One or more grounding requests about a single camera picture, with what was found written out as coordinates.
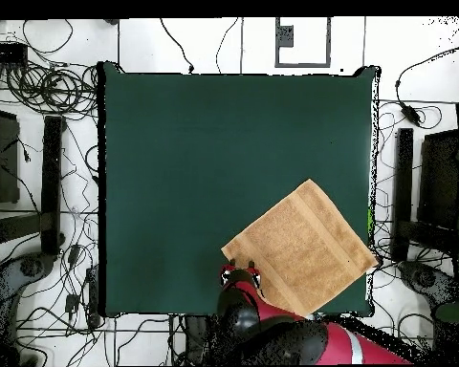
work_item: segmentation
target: black cord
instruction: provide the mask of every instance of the black cord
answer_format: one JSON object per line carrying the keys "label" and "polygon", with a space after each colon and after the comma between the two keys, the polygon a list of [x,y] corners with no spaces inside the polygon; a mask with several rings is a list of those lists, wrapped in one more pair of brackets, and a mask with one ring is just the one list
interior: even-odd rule
{"label": "black cord", "polygon": [[219,52],[221,51],[221,47],[223,46],[223,42],[225,42],[225,38],[226,38],[226,35],[228,34],[228,32],[230,32],[230,30],[234,27],[234,25],[236,24],[236,22],[240,19],[240,17],[236,17],[236,19],[234,20],[234,22],[229,26],[229,28],[226,30],[225,34],[223,35],[223,39],[221,39],[221,43],[219,44],[219,48],[218,48],[218,52],[216,53],[216,66],[218,67],[218,72],[221,74],[221,69],[219,69],[219,64],[218,64],[218,55],[219,55]]}
{"label": "black cord", "polygon": [[177,40],[172,36],[170,32],[168,32],[168,30],[166,29],[166,26],[164,25],[164,20],[162,18],[160,18],[160,22],[162,23],[162,27],[164,27],[164,31],[166,32],[166,34],[171,38],[173,42],[175,42],[175,44],[177,44],[177,46],[182,51],[182,56],[188,63],[188,72],[191,74],[194,71],[194,65],[192,65],[192,63],[190,63],[189,60],[186,58],[186,52],[184,51],[184,48],[182,48],[182,45],[177,42]]}
{"label": "black cord", "polygon": [[22,343],[20,343],[18,340],[15,341],[17,343],[17,345],[19,345],[20,347],[22,347],[23,349],[30,349],[32,351],[35,351],[35,352],[39,352],[40,354],[43,354],[44,355],[44,362],[42,363],[42,366],[41,367],[44,367],[46,366],[46,363],[48,362],[48,354],[44,351],[42,351],[41,349],[37,349],[37,348],[33,348],[31,346],[27,346],[27,345],[23,345]]}
{"label": "black cord", "polygon": [[396,88],[396,98],[398,99],[398,102],[400,103],[400,105],[402,106],[402,112],[404,113],[404,115],[411,121],[413,122],[415,125],[421,127],[421,128],[424,128],[422,127],[420,124],[419,124],[419,121],[418,121],[418,114],[415,116],[415,114],[413,113],[413,108],[410,107],[410,106],[407,106],[405,105],[401,99],[400,99],[400,94],[399,94],[399,88],[400,88],[400,84],[401,84],[401,79],[403,77],[403,75],[409,71],[410,69],[413,69],[417,66],[420,66],[426,62],[429,62],[429,61],[433,61],[433,60],[436,60],[436,59],[439,59],[447,54],[453,54],[454,52],[456,51],[459,51],[459,46],[455,47],[455,48],[451,48],[451,49],[448,49],[446,51],[442,51],[438,54],[435,54],[434,56],[431,56],[431,57],[428,57],[427,59],[425,60],[422,60],[421,62],[418,62],[418,63],[415,63],[409,67],[407,67],[406,69],[404,69],[401,73],[400,73],[400,76],[398,77],[398,80],[396,80],[396,83],[395,83],[395,88]]}
{"label": "black cord", "polygon": [[107,366],[111,367],[111,364],[109,363],[109,356],[107,355],[107,334],[103,334],[103,352],[105,354],[105,361],[107,362]]}
{"label": "black cord", "polygon": [[408,319],[411,316],[418,316],[418,317],[428,321],[430,324],[433,325],[433,321],[430,318],[428,318],[427,316],[425,316],[425,315],[423,315],[421,313],[409,313],[409,314],[407,314],[405,316],[402,316],[400,318],[400,320],[398,321],[398,337],[400,337],[400,331],[401,331],[401,326],[402,326],[403,321],[405,321],[406,319]]}
{"label": "black cord", "polygon": [[89,154],[90,152],[92,152],[95,148],[98,148],[98,145],[92,146],[92,147],[89,148],[89,150],[85,153],[85,164],[86,164],[86,166],[89,168],[89,170],[91,170],[92,172],[98,173],[98,170],[97,170],[97,169],[94,169],[94,168],[88,163],[88,154]]}
{"label": "black cord", "polygon": [[118,348],[118,356],[117,356],[117,360],[116,360],[116,363],[114,363],[116,365],[116,367],[119,366],[120,364],[120,349],[122,349],[124,346],[127,346],[129,343],[131,343],[134,338],[138,335],[138,333],[140,332],[142,326],[146,323],[146,322],[167,322],[168,319],[145,319],[141,324],[140,326],[138,327],[138,329],[136,330],[136,332],[131,336],[131,338],[123,343],[122,345],[119,346]]}
{"label": "black cord", "polygon": [[66,38],[66,41],[62,45],[57,47],[56,49],[53,49],[52,51],[39,51],[37,48],[35,48],[35,47],[33,47],[33,45],[31,45],[31,42],[29,41],[28,37],[26,36],[26,25],[27,25],[27,23],[29,21],[31,21],[31,20],[25,20],[24,21],[24,24],[22,25],[22,34],[24,35],[24,39],[26,40],[26,42],[29,45],[29,47],[31,49],[33,49],[37,54],[54,54],[55,52],[57,52],[60,49],[62,49],[66,44],[68,44],[68,42],[70,42],[70,39],[72,38],[72,35],[73,35],[73,32],[74,32],[74,29],[73,29],[72,25],[70,24],[70,21],[68,21],[65,18],[66,23],[70,27],[70,34],[68,35],[68,38]]}

